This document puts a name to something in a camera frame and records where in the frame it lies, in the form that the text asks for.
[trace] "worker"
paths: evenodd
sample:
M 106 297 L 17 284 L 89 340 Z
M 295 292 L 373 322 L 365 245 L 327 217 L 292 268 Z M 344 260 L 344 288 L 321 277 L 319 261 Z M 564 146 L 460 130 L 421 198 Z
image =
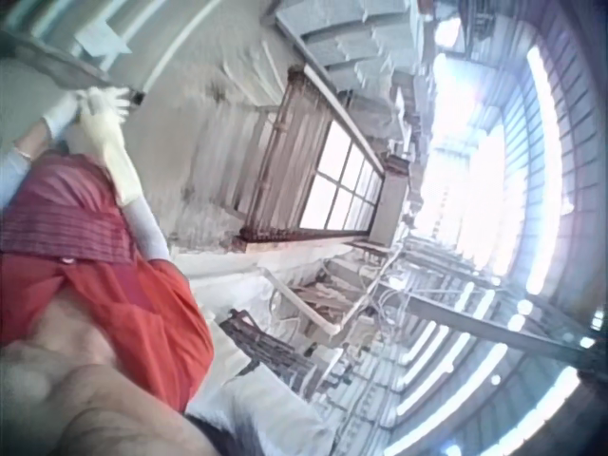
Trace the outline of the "worker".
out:
M 0 161 L 1 454 L 227 454 L 182 416 L 213 345 L 126 154 L 123 95 L 68 92 Z M 90 150 L 49 151 L 76 120 Z

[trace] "red shirt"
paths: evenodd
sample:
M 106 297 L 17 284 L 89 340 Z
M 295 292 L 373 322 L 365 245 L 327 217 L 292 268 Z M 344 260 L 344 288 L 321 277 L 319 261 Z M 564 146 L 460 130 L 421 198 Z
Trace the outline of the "red shirt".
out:
M 114 240 L 114 244 L 99 248 L 98 240 L 93 239 L 91 242 L 97 242 L 97 248 L 88 248 L 87 240 L 80 239 L 80 244 L 75 245 L 74 237 L 62 231 L 61 224 L 49 222 L 51 217 L 69 209 L 66 229 L 70 232 L 74 229 L 85 232 L 84 223 L 99 217 L 114 218 L 112 230 L 124 223 L 120 211 L 116 215 L 118 209 L 111 189 L 105 188 L 103 179 L 91 180 L 86 175 L 86 185 L 92 181 L 99 185 L 93 190 L 85 189 L 84 196 L 78 195 L 83 190 L 78 186 L 81 178 L 66 180 L 61 169 L 57 169 L 57 160 L 53 160 L 50 174 L 32 170 L 32 178 L 24 182 L 11 202 L 11 206 L 14 202 L 21 203 L 19 210 L 13 211 L 10 206 L 3 214 L 7 226 L 12 228 L 1 233 L 1 345 L 26 338 L 50 300 L 69 285 L 108 337 L 128 377 L 173 409 L 183 411 L 213 359 L 211 335 L 187 280 L 168 261 L 143 260 L 128 242 L 118 245 Z M 72 159 L 66 160 L 65 165 L 70 172 L 81 166 Z M 41 182 L 47 186 L 45 191 L 34 191 L 41 188 Z M 36 210 L 41 203 L 53 211 Z M 19 220 L 24 221 L 20 230 Z M 75 247 L 83 253 L 75 258 L 61 255 L 64 250 L 73 253 Z M 44 254 L 35 255 L 35 249 Z M 92 259 L 107 255 L 117 260 Z

